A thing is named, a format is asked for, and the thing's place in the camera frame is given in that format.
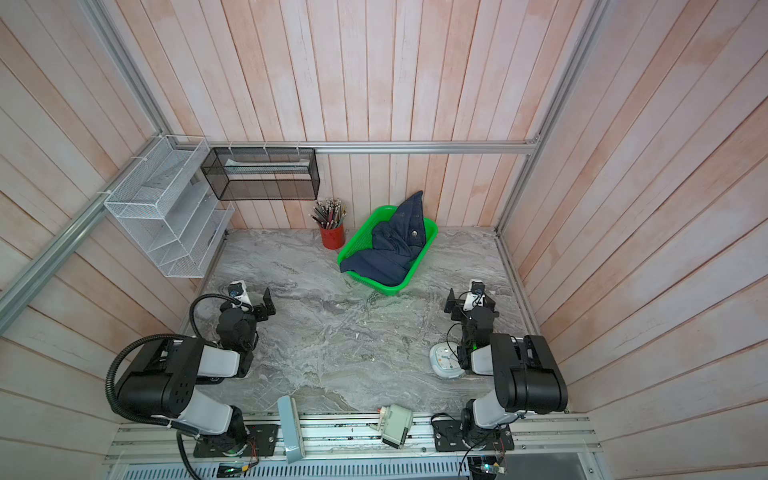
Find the dark blue denim trousers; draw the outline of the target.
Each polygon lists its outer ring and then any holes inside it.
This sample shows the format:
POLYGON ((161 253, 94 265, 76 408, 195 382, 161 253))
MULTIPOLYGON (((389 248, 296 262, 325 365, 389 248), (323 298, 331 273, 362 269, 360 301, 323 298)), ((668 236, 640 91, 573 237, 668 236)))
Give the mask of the dark blue denim trousers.
POLYGON ((351 254, 340 263, 340 271, 354 272, 387 287, 402 283, 427 243, 423 192, 402 202, 389 220, 371 230, 372 246, 351 254))

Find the green plastic basket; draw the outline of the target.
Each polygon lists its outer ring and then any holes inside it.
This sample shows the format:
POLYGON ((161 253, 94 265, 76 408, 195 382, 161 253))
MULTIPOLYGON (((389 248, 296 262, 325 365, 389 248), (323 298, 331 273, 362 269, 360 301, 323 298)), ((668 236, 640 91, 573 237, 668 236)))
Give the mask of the green plastic basket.
MULTIPOLYGON (((352 254, 368 249, 373 245, 373 228, 383 221, 388 221, 394 215, 397 207, 394 205, 385 205, 377 208, 371 213, 371 216, 366 222, 358 229, 358 231, 347 241, 345 246, 339 251, 337 257, 337 263, 341 264, 342 261, 350 257, 352 254)), ((439 232, 438 225, 431 219, 424 219, 424 229, 426 233, 426 243, 419 253, 419 255, 411 263, 411 267, 404 277, 403 281, 396 286, 386 286, 367 277, 363 277, 355 272, 347 272, 347 275, 357 281, 358 283, 372 288, 373 290, 387 296, 395 296, 405 289, 416 271, 418 270, 422 260, 425 258, 427 251, 430 249, 434 241, 436 240, 439 232)))

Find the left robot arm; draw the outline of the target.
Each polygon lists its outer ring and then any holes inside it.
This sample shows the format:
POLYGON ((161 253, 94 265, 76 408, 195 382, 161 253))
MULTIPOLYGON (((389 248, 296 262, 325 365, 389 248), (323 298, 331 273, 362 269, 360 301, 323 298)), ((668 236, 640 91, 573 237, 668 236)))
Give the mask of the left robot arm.
POLYGON ((179 439, 194 439, 199 456, 264 456, 261 436, 246 425, 242 410, 201 388, 247 376, 258 325, 274 316, 276 307, 269 291, 260 302, 251 302, 242 281, 213 297, 220 303, 217 340, 204 338, 196 323, 196 308, 207 298, 200 295, 188 310, 192 335, 149 335, 117 354, 105 377, 106 400, 126 420, 168 427, 179 439))

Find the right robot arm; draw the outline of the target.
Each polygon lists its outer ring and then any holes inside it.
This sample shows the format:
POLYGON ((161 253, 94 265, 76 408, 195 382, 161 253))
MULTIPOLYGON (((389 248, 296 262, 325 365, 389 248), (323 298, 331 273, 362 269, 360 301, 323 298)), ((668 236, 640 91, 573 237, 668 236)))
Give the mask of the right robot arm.
POLYGON ((496 332, 494 323, 499 312, 483 283, 474 282, 459 294, 450 290, 444 312, 461 328, 461 338, 432 347, 433 371, 447 379, 469 374, 488 376, 493 379, 493 388, 469 400, 461 418, 436 428, 437 434, 459 438, 467 451, 485 445, 500 446, 504 442, 503 430, 525 414, 561 413, 567 409, 566 382, 546 339, 496 332))

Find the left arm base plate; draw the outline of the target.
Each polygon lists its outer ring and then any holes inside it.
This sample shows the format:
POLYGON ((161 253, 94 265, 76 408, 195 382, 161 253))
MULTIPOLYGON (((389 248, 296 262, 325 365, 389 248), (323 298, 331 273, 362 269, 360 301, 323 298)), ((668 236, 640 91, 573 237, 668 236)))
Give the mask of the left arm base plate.
POLYGON ((278 429, 276 424, 245 424, 245 433, 226 432, 221 435, 202 435, 197 441, 195 458, 244 458, 274 455, 278 429))

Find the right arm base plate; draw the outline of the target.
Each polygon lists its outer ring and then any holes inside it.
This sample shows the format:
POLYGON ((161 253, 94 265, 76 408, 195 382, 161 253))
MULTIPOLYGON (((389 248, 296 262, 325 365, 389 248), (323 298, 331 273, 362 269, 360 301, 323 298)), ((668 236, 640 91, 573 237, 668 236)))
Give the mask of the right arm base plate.
POLYGON ((430 420, 435 449, 438 452, 513 451, 514 440, 508 425, 483 429, 472 422, 440 417, 430 420))

